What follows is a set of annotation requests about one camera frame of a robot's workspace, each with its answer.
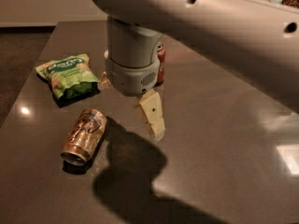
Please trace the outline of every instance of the gold can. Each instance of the gold can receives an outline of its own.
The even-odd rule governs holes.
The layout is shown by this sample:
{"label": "gold can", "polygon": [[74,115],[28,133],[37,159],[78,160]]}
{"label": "gold can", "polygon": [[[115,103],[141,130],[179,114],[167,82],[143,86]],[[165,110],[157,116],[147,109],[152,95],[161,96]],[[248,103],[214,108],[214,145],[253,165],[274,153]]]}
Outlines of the gold can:
{"label": "gold can", "polygon": [[100,111],[84,110],[73,131],[67,136],[62,152],[63,159],[73,165],[83,166],[93,157],[106,124],[107,118]]}

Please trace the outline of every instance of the wall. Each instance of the wall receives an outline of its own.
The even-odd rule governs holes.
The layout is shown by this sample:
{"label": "wall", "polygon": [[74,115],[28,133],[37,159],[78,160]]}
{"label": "wall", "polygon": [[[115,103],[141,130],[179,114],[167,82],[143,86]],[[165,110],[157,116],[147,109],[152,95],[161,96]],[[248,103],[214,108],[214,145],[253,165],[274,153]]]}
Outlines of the wall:
{"label": "wall", "polygon": [[56,25],[58,21],[105,18],[92,0],[0,0],[0,27]]}

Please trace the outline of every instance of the chip bag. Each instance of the chip bag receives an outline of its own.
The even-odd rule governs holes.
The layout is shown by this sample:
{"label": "chip bag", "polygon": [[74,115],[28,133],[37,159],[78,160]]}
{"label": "chip bag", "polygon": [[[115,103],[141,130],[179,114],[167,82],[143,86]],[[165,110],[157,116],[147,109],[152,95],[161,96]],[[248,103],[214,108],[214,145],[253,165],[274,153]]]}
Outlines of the chip bag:
{"label": "chip bag", "polygon": [[36,71],[49,82],[58,100],[71,99],[97,89],[99,80],[89,68],[88,62],[89,57],[81,54],[41,64]]}

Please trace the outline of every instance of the dark floor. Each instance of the dark floor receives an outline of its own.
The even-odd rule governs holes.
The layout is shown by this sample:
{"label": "dark floor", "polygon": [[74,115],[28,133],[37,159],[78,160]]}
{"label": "dark floor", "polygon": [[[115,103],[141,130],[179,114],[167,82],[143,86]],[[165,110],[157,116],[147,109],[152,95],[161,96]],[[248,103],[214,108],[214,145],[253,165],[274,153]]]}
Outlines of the dark floor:
{"label": "dark floor", "polygon": [[0,127],[53,29],[0,28]]}

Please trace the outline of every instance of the table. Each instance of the table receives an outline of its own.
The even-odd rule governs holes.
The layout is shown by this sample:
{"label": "table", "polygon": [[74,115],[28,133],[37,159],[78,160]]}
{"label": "table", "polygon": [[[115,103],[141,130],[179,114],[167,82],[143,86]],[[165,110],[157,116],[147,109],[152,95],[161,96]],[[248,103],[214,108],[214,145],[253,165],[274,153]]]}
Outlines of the table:
{"label": "table", "polygon": [[[104,71],[103,21],[60,22],[36,65],[87,53]],[[136,98],[110,89],[59,107],[33,70],[0,130],[1,223],[294,223],[299,118],[165,36],[165,137],[150,140]],[[29,114],[23,114],[26,107]],[[60,157],[82,110],[107,117],[92,162]]]}

